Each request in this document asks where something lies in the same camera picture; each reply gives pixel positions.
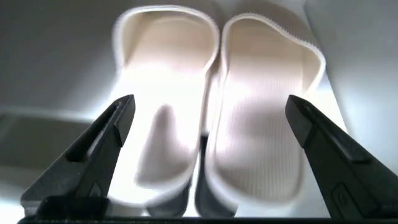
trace slipper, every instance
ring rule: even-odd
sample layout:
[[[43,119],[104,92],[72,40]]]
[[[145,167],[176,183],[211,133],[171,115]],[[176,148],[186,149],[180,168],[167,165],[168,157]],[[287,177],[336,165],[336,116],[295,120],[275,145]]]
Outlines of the slipper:
[[[134,94],[136,113],[109,197],[135,206],[171,200],[189,183],[208,73],[219,48],[211,8],[168,2],[126,11],[113,34],[118,77],[110,98]]]
[[[285,104],[290,94],[305,98],[316,89],[326,62],[293,12],[274,4],[256,10],[261,12],[238,14],[223,29],[205,173],[211,192],[229,210],[244,205],[281,217],[299,194],[304,160]]]

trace white slide sandal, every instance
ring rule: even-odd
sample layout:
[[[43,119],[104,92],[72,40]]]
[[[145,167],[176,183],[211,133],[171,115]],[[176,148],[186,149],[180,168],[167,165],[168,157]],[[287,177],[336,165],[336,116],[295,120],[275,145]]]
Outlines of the white slide sandal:
[[[316,89],[325,58],[310,29],[268,4],[223,29],[221,84],[206,149],[206,181],[236,216],[284,217],[302,185],[304,154],[286,120],[290,94]]]
[[[118,78],[110,100],[134,94],[136,113],[109,197],[141,207],[178,195],[192,176],[220,41],[205,3],[169,2],[134,7],[114,28]]]

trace white slipper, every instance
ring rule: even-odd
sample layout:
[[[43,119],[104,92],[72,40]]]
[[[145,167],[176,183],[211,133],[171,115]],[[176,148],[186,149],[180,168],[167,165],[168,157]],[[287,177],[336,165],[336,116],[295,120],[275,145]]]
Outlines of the white slipper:
[[[114,29],[118,79],[111,99],[134,94],[136,113],[109,197],[132,205],[166,201],[190,180],[218,53],[220,33],[208,6],[168,2],[128,10]]]
[[[228,208],[245,205],[279,217],[303,176],[303,153],[285,104],[290,94],[303,97],[317,87],[326,62],[293,12],[274,4],[261,10],[239,14],[223,29],[220,97],[205,172]]]

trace textured insole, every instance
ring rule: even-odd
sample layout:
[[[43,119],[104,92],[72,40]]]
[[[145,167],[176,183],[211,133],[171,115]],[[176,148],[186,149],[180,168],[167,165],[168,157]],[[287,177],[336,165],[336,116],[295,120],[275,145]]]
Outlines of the textured insole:
[[[245,196],[289,201],[300,186],[301,151],[284,107],[302,91],[302,47],[265,23],[235,22],[216,138],[216,167]]]
[[[118,88],[134,94],[136,113],[114,179],[124,174],[117,178],[135,177],[133,184],[145,187],[178,177],[196,161],[203,67],[215,44],[205,21],[182,12],[148,12],[133,32]]]

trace ribbed footbed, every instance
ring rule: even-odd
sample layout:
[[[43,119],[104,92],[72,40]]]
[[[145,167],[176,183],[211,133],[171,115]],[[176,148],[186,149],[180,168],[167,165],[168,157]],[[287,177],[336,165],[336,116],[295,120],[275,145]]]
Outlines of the ribbed footbed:
[[[308,49],[255,19],[235,21],[224,35],[227,69],[218,127],[210,133],[212,172],[241,197],[288,202],[299,192],[302,152],[284,108],[290,94],[305,91]]]

